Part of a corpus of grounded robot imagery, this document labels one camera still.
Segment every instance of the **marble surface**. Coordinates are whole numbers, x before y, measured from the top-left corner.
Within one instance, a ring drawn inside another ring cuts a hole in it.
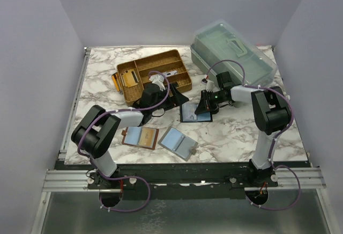
[[[275,62],[270,46],[259,47]],[[93,48],[85,73],[85,78],[76,109],[74,129],[87,111],[95,104],[106,110],[126,108],[124,97],[118,93],[111,80],[119,63],[141,57],[177,49],[192,78],[192,90],[184,93],[191,102],[198,103],[204,85],[200,83],[203,73],[192,63],[189,47],[108,47]],[[273,85],[284,86],[277,72]],[[213,116],[213,122],[180,123],[179,108],[167,111],[161,118],[153,118],[147,127],[158,128],[162,137],[169,126],[196,140],[197,153],[188,163],[209,162],[247,162],[253,155],[257,143],[258,129],[253,119],[252,106],[240,104],[239,107],[226,106]],[[88,164],[87,158],[77,154],[77,147],[68,138],[65,164]],[[109,152],[116,163],[184,163],[167,149],[156,145],[155,150],[122,145],[121,130],[117,131]],[[307,160],[305,150],[296,124],[286,131],[279,140],[274,160]]]

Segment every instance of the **plastic storage box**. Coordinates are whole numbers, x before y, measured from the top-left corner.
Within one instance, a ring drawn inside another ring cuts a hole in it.
[[[216,21],[197,31],[191,45],[192,61],[203,73],[216,62],[230,59],[239,62],[245,70],[245,83],[267,86],[272,83],[278,66],[256,46],[245,41],[225,21]],[[242,83],[242,70],[232,62],[222,62],[209,73],[216,86],[216,75],[229,71],[236,84]]]

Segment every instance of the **white wall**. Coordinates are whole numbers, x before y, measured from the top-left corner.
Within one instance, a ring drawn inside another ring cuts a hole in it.
[[[220,18],[275,45],[301,0],[61,0],[85,46],[189,45]]]
[[[29,233],[84,50],[59,0],[0,0],[0,229]]]
[[[302,0],[276,46],[310,159],[343,230],[343,0]]]

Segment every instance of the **card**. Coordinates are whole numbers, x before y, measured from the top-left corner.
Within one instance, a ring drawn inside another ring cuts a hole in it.
[[[135,70],[128,69],[124,73],[122,73],[122,77],[124,80],[124,84],[126,87],[132,87],[138,85],[138,78],[135,73]]]
[[[181,122],[212,122],[212,114],[205,112],[199,115],[195,114],[197,104],[185,103],[180,106],[180,121]]]
[[[138,145],[141,147],[152,148],[153,143],[154,143],[155,133],[156,133],[156,129],[143,127],[141,129]]]
[[[122,144],[154,150],[158,133],[159,130],[156,128],[128,127],[122,131]]]
[[[198,142],[185,136],[173,127],[167,129],[160,139],[159,144],[185,161],[187,161],[192,154],[196,153],[196,147],[198,146]]]

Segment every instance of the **black object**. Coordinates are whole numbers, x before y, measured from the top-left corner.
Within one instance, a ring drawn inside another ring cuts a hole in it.
[[[249,183],[263,182],[267,179],[270,179],[270,176],[272,174],[274,174],[272,166],[263,170],[257,169],[255,165],[252,163],[252,160],[249,160],[247,173],[247,180]]]
[[[104,108],[94,105],[71,134],[71,141],[78,145],[86,129],[104,112],[106,112]],[[96,126],[101,126],[101,129],[99,131],[91,129],[86,135],[81,148],[95,159],[103,156],[111,144],[120,121],[120,118],[110,114],[102,117],[95,124]]]
[[[288,167],[310,167],[309,162],[275,162],[275,166],[286,165]],[[114,177],[140,176],[144,178],[151,188],[151,199],[213,199],[231,198],[245,199],[245,187],[262,187],[264,181],[249,183],[247,180],[247,162],[243,163],[177,163],[177,164],[118,164],[119,170]],[[78,168],[66,166],[64,170],[82,170],[87,165]],[[118,181],[108,181],[101,178],[97,173],[91,173],[96,181],[88,185],[88,189],[118,189]],[[197,186],[195,183],[205,181],[218,183],[212,185]],[[277,182],[266,180],[268,187],[277,186]],[[124,180],[124,200],[145,200],[147,188],[145,184],[137,180],[131,184],[128,179]]]
[[[211,112],[211,114],[216,114],[219,111],[218,104],[224,102],[233,103],[231,97],[231,88],[237,86],[230,76],[230,73],[225,71],[223,73],[217,74],[217,82],[220,91],[218,92],[207,92],[202,90],[200,103],[195,110],[195,114],[202,114],[204,112]]]
[[[271,89],[283,94],[279,86]],[[290,122],[291,113],[288,104],[279,95],[268,90],[251,93],[253,116],[256,126],[267,135],[283,130]]]
[[[174,107],[180,106],[189,101],[189,99],[183,94],[181,94],[177,90],[176,87],[177,87],[177,83],[170,84],[170,91],[173,94],[173,96],[168,96],[163,104],[153,109],[142,111],[143,120],[141,122],[141,126],[146,124],[151,119],[152,113],[154,111],[158,109],[164,109],[165,111],[168,111]],[[158,104],[160,101],[162,101],[163,98],[166,96],[166,94],[167,94],[167,90],[160,91],[160,88],[158,85],[153,84],[153,83],[148,83],[145,85],[141,98],[135,101],[132,107],[134,108],[152,107]]]
[[[106,207],[114,207],[120,202],[121,194],[118,193],[99,193],[99,198],[101,197],[101,202]]]

